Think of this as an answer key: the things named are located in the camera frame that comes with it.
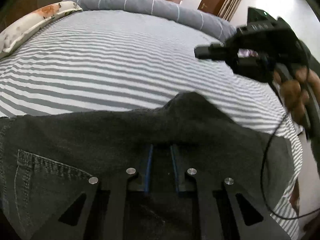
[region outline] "cable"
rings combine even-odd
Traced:
[[[307,64],[306,64],[306,67],[307,67],[307,78],[306,78],[306,81],[308,80],[308,76],[309,76],[309,72],[310,72],[310,68],[309,68],[309,63],[308,63],[308,55],[304,49],[304,47],[302,46],[301,44],[301,41],[298,40],[298,43],[300,44],[300,47],[301,49],[303,50],[305,56],[307,57]],[[312,212],[309,212],[307,214],[304,214],[304,215],[301,215],[301,216],[296,216],[296,217],[293,217],[293,218],[286,218],[286,217],[283,217],[283,216],[280,216],[278,215],[277,213],[275,213],[272,208],[269,206],[268,202],[267,202],[267,199],[266,199],[266,196],[265,196],[265,192],[264,192],[264,189],[263,189],[263,171],[264,171],[264,166],[265,166],[265,163],[266,163],[266,159],[267,159],[267,155],[268,155],[268,150],[270,148],[270,144],[271,144],[271,141],[273,140],[273,138],[275,137],[276,135],[276,132],[279,130],[280,126],[283,124],[284,120],[289,116],[290,112],[287,111],[287,113],[284,115],[284,117],[282,118],[281,122],[278,124],[277,128],[275,129],[275,131],[272,133],[272,135],[270,136],[269,140],[268,140],[268,143],[267,143],[267,146],[263,152],[263,158],[262,158],[262,165],[261,165],[261,171],[260,171],[260,188],[261,188],[261,193],[262,193],[262,197],[263,197],[263,201],[267,207],[267,209],[273,214],[275,215],[276,217],[278,218],[281,218],[283,220],[295,220],[295,219],[299,219],[299,218],[303,218],[303,217],[306,217],[306,216],[309,216],[313,213],[316,213],[318,211],[320,211],[320,208],[316,209],[316,210],[313,210]]]

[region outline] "jeans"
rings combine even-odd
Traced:
[[[90,177],[132,167],[146,145],[173,143],[198,170],[219,181],[236,178],[262,201],[259,174],[269,136],[234,123],[194,92],[155,110],[1,118],[1,208],[18,235],[30,239]],[[264,185],[273,208],[292,177],[293,160],[284,138],[275,137],[269,152]]]

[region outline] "jeans pocket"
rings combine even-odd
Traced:
[[[31,236],[60,204],[77,194],[91,177],[75,167],[30,153],[18,152],[14,178],[15,204],[20,236]]]

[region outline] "finger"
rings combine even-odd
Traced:
[[[291,111],[292,119],[298,124],[303,124],[302,118],[306,112],[305,104],[307,104],[308,101],[308,92],[306,90],[303,90],[299,100],[295,102],[295,105],[293,106],[293,109]]]
[[[277,71],[273,72],[273,79],[276,81],[277,84],[281,85],[281,77]]]
[[[280,95],[284,98],[285,106],[291,110],[301,96],[301,87],[297,80],[289,80],[282,84]]]
[[[299,101],[299,103],[291,111],[291,117],[297,124],[302,125],[303,124],[302,120],[305,114],[306,114],[306,108],[304,106],[304,103],[302,101]]]
[[[307,77],[307,68],[306,67],[301,68],[296,72],[296,79],[300,83],[305,82],[306,77]],[[317,101],[320,102],[320,78],[311,69],[309,70],[308,83],[311,85]]]

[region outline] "striped bedsheet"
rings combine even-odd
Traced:
[[[0,61],[0,116],[155,108],[180,91],[197,91],[242,126],[271,133],[285,110],[270,87],[234,75],[224,62],[194,58],[196,45],[213,41],[150,15],[74,13]],[[289,197],[302,148],[291,119],[277,135],[291,141],[295,169],[275,210],[293,217]],[[275,220],[297,239],[297,220]]]

